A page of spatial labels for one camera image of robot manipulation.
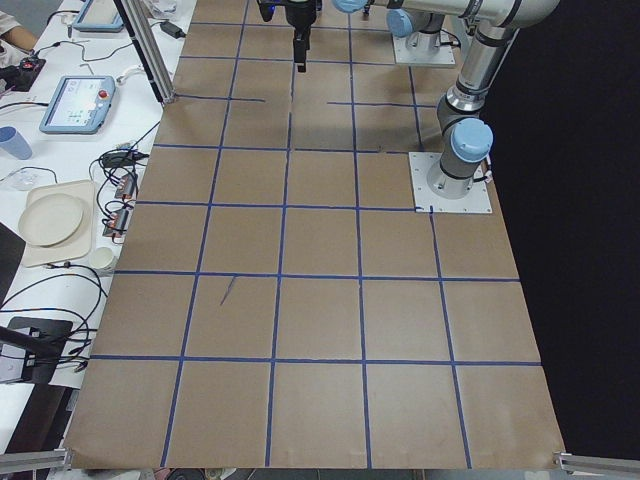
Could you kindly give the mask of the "person forearm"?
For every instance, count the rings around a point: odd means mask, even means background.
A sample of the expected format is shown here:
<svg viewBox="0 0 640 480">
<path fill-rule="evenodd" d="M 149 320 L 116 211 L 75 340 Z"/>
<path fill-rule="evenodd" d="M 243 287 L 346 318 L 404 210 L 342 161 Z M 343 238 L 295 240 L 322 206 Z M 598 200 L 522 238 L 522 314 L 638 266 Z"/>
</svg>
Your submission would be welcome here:
<svg viewBox="0 0 640 480">
<path fill-rule="evenodd" d="M 24 51 L 32 50 L 36 46 L 38 38 L 12 15 L 1 11 L 0 19 L 1 39 L 5 43 Z"/>
</svg>

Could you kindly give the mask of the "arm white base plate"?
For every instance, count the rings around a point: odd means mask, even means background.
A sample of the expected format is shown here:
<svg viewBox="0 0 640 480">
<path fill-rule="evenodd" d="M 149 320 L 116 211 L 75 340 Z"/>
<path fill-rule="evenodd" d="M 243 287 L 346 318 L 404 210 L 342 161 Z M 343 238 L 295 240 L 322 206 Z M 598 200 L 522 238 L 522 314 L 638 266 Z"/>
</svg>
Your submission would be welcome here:
<svg viewBox="0 0 640 480">
<path fill-rule="evenodd" d="M 410 152 L 409 163 L 415 210 L 424 213 L 491 214 L 492 206 L 480 165 L 473 176 L 448 177 L 439 152 Z"/>
<path fill-rule="evenodd" d="M 397 64 L 431 68 L 454 68 L 456 60 L 448 34 L 415 32 L 407 37 L 392 37 Z"/>
</svg>

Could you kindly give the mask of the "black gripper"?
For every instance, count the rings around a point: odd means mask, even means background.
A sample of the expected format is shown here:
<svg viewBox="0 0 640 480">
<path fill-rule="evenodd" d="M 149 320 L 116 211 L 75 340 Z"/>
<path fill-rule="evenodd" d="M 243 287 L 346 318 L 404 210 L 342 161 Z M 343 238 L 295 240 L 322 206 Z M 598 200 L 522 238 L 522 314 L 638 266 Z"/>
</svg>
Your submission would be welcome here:
<svg viewBox="0 0 640 480">
<path fill-rule="evenodd" d="M 294 62 L 298 73 L 305 73 L 307 69 L 307 44 L 310 43 L 311 27 L 320 11 L 317 0 L 289 1 L 289 0 L 257 0 L 258 8 L 264 22 L 270 22 L 275 9 L 279 6 L 285 10 L 286 21 L 294 28 Z"/>
</svg>

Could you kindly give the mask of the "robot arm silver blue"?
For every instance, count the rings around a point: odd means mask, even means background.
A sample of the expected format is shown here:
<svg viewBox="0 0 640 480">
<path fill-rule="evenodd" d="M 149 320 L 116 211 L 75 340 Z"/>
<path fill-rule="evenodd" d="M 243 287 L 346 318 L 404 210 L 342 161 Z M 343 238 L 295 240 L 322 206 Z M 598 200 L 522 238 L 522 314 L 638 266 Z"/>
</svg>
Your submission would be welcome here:
<svg viewBox="0 0 640 480">
<path fill-rule="evenodd" d="M 264 22 L 270 22 L 277 7 L 285 11 L 287 23 L 294 28 L 293 57 L 299 72 L 306 71 L 312 25 L 323 8 L 322 1 L 257 1 Z M 415 9 L 392 9 L 386 13 L 386 25 L 393 39 L 397 64 L 453 68 L 454 48 L 461 43 L 443 30 L 444 14 Z"/>
<path fill-rule="evenodd" d="M 478 165 L 493 143 L 489 125 L 478 118 L 490 86 L 521 28 L 535 25 L 558 6 L 556 1 L 389 1 L 405 8 L 480 21 L 456 83 L 441 98 L 437 117 L 444 150 L 427 174 L 429 187 L 447 199 L 467 195 Z"/>
</svg>

